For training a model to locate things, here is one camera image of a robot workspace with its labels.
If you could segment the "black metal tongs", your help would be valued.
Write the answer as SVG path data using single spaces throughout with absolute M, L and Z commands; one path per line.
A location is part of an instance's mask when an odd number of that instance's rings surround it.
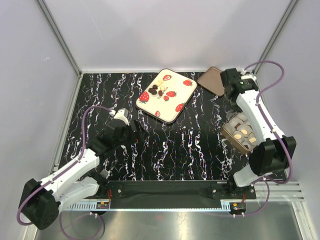
M 229 120 L 231 117 L 233 117 L 237 111 L 235 110 L 234 104 L 227 99 L 227 112 L 226 112 L 226 118 Z

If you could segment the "brown tin box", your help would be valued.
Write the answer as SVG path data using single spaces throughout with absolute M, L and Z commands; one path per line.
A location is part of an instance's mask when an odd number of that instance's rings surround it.
M 246 121 L 246 124 L 237 124 L 237 119 Z M 220 132 L 242 154 L 248 154 L 258 145 L 253 127 L 243 112 L 232 116 Z

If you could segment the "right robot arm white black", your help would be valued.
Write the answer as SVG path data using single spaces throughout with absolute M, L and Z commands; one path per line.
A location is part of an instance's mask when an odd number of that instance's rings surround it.
M 235 68 L 220 73 L 224 97 L 236 111 L 222 127 L 221 133 L 239 151 L 248 154 L 248 163 L 232 174 L 223 190 L 232 198 L 253 191 L 254 183 L 271 175 L 293 173 L 292 157 L 297 146 L 294 137 L 286 136 L 272 119 L 256 84 L 256 76 Z

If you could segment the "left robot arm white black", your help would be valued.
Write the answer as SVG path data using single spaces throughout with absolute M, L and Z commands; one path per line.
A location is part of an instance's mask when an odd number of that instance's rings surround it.
M 107 154 L 125 145 L 134 145 L 144 139 L 146 131 L 137 120 L 126 124 L 113 119 L 88 146 L 65 166 L 40 181 L 30 179 L 23 187 L 17 221 L 24 215 L 28 225 L 39 230 L 49 227 L 61 212 L 78 201 L 103 198 L 110 191 L 106 177 L 95 168 L 103 165 Z

